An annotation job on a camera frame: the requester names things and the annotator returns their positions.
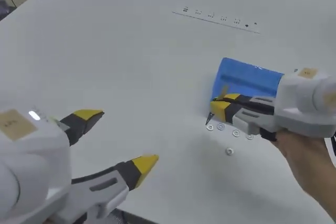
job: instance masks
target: power strip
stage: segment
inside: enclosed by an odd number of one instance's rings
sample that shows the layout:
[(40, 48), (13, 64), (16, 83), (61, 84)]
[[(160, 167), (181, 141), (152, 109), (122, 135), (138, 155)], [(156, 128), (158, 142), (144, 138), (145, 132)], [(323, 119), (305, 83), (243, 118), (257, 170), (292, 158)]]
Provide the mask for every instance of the power strip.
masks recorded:
[(260, 34), (257, 22), (248, 22), (246, 20), (241, 20), (238, 17), (228, 17), (224, 14), (218, 14), (214, 12), (209, 12), (206, 10), (201, 10), (197, 8), (190, 8), (188, 6), (178, 8), (173, 14), (182, 15), (189, 18), (195, 18), (198, 20), (203, 20), (206, 22), (227, 26), (231, 28), (236, 28), (240, 30), (249, 31), (251, 33)]

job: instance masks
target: blue foam block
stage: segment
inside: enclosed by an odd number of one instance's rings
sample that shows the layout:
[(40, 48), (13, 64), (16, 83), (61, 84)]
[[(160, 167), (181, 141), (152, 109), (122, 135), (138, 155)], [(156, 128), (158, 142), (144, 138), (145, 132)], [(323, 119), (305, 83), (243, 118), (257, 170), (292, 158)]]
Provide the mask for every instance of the blue foam block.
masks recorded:
[(283, 75), (237, 60), (223, 58), (212, 89), (211, 99), (219, 96), (224, 86), (228, 86), (228, 93), (239, 93), (251, 97), (255, 95), (275, 97)]

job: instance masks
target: small washer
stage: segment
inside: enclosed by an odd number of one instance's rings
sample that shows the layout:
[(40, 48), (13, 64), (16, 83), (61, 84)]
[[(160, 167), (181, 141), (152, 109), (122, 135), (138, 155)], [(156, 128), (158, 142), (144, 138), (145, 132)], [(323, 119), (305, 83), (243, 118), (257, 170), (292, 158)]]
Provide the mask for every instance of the small washer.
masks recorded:
[(247, 135), (246, 134), (246, 138), (249, 139), (249, 140), (252, 140), (253, 139), (253, 135)]
[(223, 123), (218, 123), (217, 124), (217, 129), (219, 129), (220, 131), (222, 131), (223, 129), (225, 129), (225, 125)]
[(208, 125), (206, 126), (206, 129), (207, 129), (208, 131), (213, 131), (213, 130), (214, 130), (214, 127), (213, 127), (212, 124), (208, 124)]
[(226, 153), (226, 155), (228, 155), (228, 156), (232, 156), (233, 153), (234, 153), (234, 151), (233, 151), (232, 148), (226, 148), (225, 153)]
[(239, 137), (240, 136), (240, 131), (239, 130), (234, 130), (232, 131), (232, 135), (235, 137)]

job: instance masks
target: human hand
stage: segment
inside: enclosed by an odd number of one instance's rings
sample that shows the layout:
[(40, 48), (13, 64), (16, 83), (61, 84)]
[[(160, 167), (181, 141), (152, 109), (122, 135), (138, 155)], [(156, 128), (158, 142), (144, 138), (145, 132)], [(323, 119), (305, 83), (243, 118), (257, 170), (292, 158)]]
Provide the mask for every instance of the human hand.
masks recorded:
[(336, 168), (323, 138), (310, 138), (288, 131), (272, 142), (286, 158), (302, 189), (336, 219)]

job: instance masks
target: sticker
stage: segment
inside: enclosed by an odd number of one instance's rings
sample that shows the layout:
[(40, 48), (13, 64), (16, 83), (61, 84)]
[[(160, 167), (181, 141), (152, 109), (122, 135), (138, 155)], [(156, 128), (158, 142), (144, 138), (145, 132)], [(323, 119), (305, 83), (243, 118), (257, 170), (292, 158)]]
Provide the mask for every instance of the sticker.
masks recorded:
[(313, 79), (314, 76), (317, 74), (317, 69), (316, 68), (303, 68), (298, 76), (307, 78), (307, 79)]
[(17, 110), (0, 113), (0, 131), (13, 141), (36, 130), (37, 128)]
[(336, 92), (325, 94), (323, 100), (325, 105), (336, 107)]

